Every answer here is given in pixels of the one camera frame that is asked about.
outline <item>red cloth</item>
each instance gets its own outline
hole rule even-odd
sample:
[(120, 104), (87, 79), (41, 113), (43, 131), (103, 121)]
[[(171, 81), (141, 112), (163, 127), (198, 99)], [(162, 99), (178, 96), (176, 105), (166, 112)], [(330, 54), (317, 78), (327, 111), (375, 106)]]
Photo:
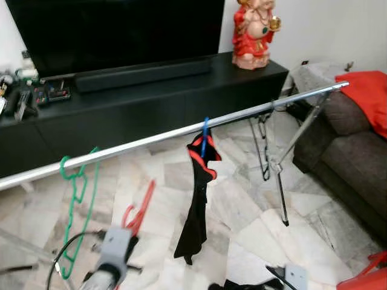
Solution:
[(336, 81), (350, 83), (341, 91), (363, 110), (375, 132), (387, 138), (387, 74), (381, 71), (349, 72), (336, 76)]

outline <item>tv screen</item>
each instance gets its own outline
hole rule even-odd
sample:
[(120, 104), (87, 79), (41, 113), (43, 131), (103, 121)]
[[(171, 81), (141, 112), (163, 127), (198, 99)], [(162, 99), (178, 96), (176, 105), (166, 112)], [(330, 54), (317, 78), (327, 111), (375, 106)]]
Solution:
[(41, 77), (218, 52), (224, 0), (7, 0)]

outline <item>black garment with red trim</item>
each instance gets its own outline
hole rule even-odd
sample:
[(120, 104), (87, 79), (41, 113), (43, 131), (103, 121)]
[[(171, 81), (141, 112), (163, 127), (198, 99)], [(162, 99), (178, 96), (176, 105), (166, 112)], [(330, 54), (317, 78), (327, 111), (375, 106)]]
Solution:
[(208, 290), (264, 290), (264, 289), (282, 290), (284, 286), (277, 278), (273, 278), (269, 281), (259, 285), (238, 285), (230, 280), (224, 282), (224, 286), (218, 284), (212, 284), (208, 287)]
[(216, 151), (208, 129), (206, 150), (204, 158), (201, 155), (203, 134), (195, 137), (191, 144), (187, 145), (192, 160), (193, 177), (195, 181), (192, 203), (188, 212), (186, 223), (181, 232), (174, 257), (184, 257), (188, 265), (192, 265), (192, 255), (201, 250), (201, 244), (207, 239), (206, 234), (206, 203), (207, 183), (216, 178), (216, 171), (207, 167), (208, 161), (221, 161), (222, 158)]

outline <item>blue hanger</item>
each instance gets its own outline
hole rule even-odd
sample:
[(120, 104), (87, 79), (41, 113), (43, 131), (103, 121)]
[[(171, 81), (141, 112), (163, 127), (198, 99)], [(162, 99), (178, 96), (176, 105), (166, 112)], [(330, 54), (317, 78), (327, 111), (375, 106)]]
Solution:
[(208, 130), (208, 120), (210, 120), (209, 117), (206, 117), (204, 119), (204, 126), (203, 126), (203, 143), (201, 143), (201, 157), (204, 158), (204, 154), (206, 153), (206, 143), (207, 143), (207, 130)]

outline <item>cable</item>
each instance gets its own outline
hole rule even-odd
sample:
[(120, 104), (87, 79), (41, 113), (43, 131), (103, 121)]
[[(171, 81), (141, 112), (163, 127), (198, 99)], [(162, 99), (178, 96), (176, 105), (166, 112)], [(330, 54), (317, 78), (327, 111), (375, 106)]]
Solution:
[(32, 265), (25, 265), (25, 266), (17, 266), (17, 267), (9, 267), (6, 269), (1, 269), (0, 270), (0, 276), (9, 274), (12, 272), (18, 272), (18, 271), (25, 271), (25, 270), (35, 270), (38, 268), (38, 264), (32, 264)]
[(62, 256), (63, 252), (71, 245), (72, 242), (74, 242), (77, 238), (81, 236), (85, 236), (87, 234), (91, 234), (93, 236), (98, 236), (98, 238), (104, 238), (106, 231), (83, 231), (81, 233), (76, 234), (73, 236), (70, 240), (67, 241), (67, 243), (63, 246), (63, 248), (59, 251), (58, 255), (55, 257), (53, 264), (51, 266), (50, 272), (48, 273), (47, 282), (46, 282), (46, 290), (50, 290), (50, 284), (51, 284), (51, 278), (53, 276), (53, 272), (55, 269), (55, 265)]

